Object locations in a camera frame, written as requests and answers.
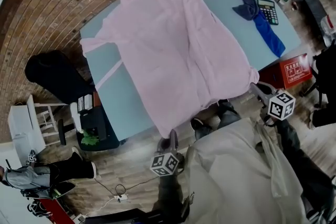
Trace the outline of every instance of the calculator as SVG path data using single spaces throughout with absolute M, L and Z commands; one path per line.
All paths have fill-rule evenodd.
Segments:
M 271 25 L 278 25 L 278 16 L 275 3 L 271 0 L 257 0 L 258 6 Z

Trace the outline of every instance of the navy blue cloth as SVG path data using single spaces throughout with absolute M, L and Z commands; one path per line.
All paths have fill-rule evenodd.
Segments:
M 253 20 L 258 15 L 259 7 L 256 0 L 243 0 L 243 4 L 233 10 L 246 20 Z
M 242 18 L 253 20 L 267 46 L 277 57 L 280 57 L 286 48 L 280 38 L 273 32 L 264 14 L 259 10 L 256 0 L 243 0 L 243 2 L 244 4 L 232 9 Z

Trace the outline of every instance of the beige cloth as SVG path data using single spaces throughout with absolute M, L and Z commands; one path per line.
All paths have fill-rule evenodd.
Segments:
M 260 142 L 264 152 L 258 153 Z M 309 223 L 292 167 L 264 128 L 250 119 L 198 140 L 186 160 L 187 223 Z

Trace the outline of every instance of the electrical cord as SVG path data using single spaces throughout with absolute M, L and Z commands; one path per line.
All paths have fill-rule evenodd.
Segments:
M 136 184 L 136 185 L 134 185 L 134 186 L 132 186 L 132 187 L 130 187 L 130 188 L 125 188 L 125 186 L 124 186 L 123 184 L 117 184 L 116 187 L 114 188 L 114 189 L 115 189 L 115 192 L 116 192 L 117 194 L 114 194 L 112 191 L 110 191 L 104 184 L 100 183 L 98 180 L 95 179 L 95 181 L 96 181 L 99 185 L 101 185 L 102 187 L 104 187 L 104 188 L 105 188 L 110 194 L 112 194 L 113 196 L 121 196 L 121 195 L 125 194 L 127 190 L 130 190 L 130 189 L 132 189 L 132 188 L 135 188 L 135 187 L 137 187 L 138 185 L 142 185 L 142 184 L 148 183 L 149 181 L 152 181 L 152 180 L 157 179 L 157 178 L 158 178 L 158 176 L 156 176 L 156 177 L 154 177 L 154 178 L 152 178 L 152 179 L 149 179 L 149 180 L 147 180 L 147 181 L 145 181 L 145 182 L 138 183 L 138 184 Z M 119 193 L 119 192 L 117 191 L 117 187 L 118 187 L 118 186 L 122 186 L 122 187 L 124 188 L 124 191 L 123 191 L 122 193 Z M 90 213 L 100 211 L 100 210 L 103 209 L 103 208 L 104 208 L 110 201 L 112 201 L 112 200 L 114 200 L 114 199 L 115 199 L 115 198 L 113 197 L 112 199 L 108 200 L 104 206 L 100 207 L 98 210 L 94 210 L 94 211 L 90 211 L 90 212 L 88 212 L 86 215 L 84 215 L 84 217 L 86 217 L 86 216 L 87 216 L 88 214 L 90 214 Z
M 134 186 L 132 186 L 132 187 L 130 187 L 130 188 L 125 188 L 125 186 L 124 186 L 123 184 L 117 184 L 116 187 L 114 188 L 114 190 L 115 190 L 115 192 L 116 192 L 117 194 L 114 194 L 112 191 L 110 191 L 104 184 L 100 183 L 98 180 L 95 179 L 95 181 L 96 181 L 99 185 L 103 186 L 103 187 L 104 187 L 110 194 L 112 194 L 113 196 L 121 196 L 121 195 L 125 194 L 127 190 L 130 190 L 130 189 L 135 188 L 135 187 L 137 187 L 137 186 L 139 186 L 139 185 L 148 183 L 149 181 L 152 181 L 152 180 L 157 179 L 157 178 L 158 178 L 158 177 L 156 176 L 156 177 L 154 177 L 154 178 L 152 178 L 152 179 L 149 179 L 149 180 L 147 180 L 147 181 L 145 181 L 145 182 L 138 183 L 138 184 L 136 184 L 136 185 L 134 185 Z M 117 190 L 117 189 L 118 189 L 118 186 L 123 187 L 124 190 L 123 190 L 122 192 L 118 192 L 118 190 Z

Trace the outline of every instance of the table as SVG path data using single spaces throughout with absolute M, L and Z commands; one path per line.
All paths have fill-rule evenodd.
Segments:
M 204 2 L 238 40 L 251 66 L 260 70 L 277 60 L 257 31 L 254 22 L 246 21 L 232 10 L 232 7 L 242 4 L 242 0 L 204 0 Z M 81 37 L 94 37 L 102 26 L 102 20 L 119 4 L 120 0 L 115 1 L 87 23 L 80 31 Z M 301 41 L 277 4 L 276 11 L 279 25 L 272 26 L 272 29 L 285 44 L 284 54 L 286 54 L 298 47 Z M 111 43 L 87 53 L 86 57 L 95 83 L 99 82 L 120 60 L 117 46 Z M 123 65 L 105 82 L 98 93 L 119 140 L 154 127 Z

